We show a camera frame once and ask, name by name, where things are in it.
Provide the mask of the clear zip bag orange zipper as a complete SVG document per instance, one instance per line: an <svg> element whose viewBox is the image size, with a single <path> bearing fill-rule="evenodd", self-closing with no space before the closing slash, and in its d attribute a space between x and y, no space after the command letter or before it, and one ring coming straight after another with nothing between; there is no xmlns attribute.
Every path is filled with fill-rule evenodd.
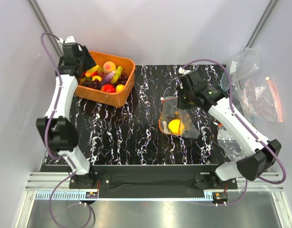
<svg viewBox="0 0 292 228"><path fill-rule="evenodd" d="M160 100L163 109L158 122L159 130L166 135L197 139L200 133L193 124L189 113L177 107L177 98L169 96L161 97Z"/></svg>

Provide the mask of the yellow lemon large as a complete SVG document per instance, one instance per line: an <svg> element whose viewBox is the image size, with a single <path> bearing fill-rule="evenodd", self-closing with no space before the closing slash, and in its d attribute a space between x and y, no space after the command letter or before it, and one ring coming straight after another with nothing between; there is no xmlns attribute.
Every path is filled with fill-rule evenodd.
<svg viewBox="0 0 292 228"><path fill-rule="evenodd" d="M185 130L185 126L180 119L174 119L169 122L168 129L172 134L182 135Z"/></svg>

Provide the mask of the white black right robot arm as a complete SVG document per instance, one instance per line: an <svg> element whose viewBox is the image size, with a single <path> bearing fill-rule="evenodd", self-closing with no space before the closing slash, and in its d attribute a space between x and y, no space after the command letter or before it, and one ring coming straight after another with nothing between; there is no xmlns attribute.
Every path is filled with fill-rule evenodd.
<svg viewBox="0 0 292 228"><path fill-rule="evenodd" d="M218 166L210 184L221 188L227 180L244 177L253 181L277 161L281 143L259 133L233 106L227 92L219 86L208 86L197 71L179 77L178 108L199 107L208 112L234 137L244 157Z"/></svg>

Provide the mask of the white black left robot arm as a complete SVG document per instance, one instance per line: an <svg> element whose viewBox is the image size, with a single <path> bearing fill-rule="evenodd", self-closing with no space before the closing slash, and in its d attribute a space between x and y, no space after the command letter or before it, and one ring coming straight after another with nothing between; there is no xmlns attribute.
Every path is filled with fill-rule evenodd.
<svg viewBox="0 0 292 228"><path fill-rule="evenodd" d="M78 146L78 132L70 122L69 114L82 74L96 63L86 46L75 41L65 41L62 49L63 56L56 70L56 86L51 104L44 117L36 120L36 127L49 157L54 160L64 159L72 169L71 182L92 188L97 177Z"/></svg>

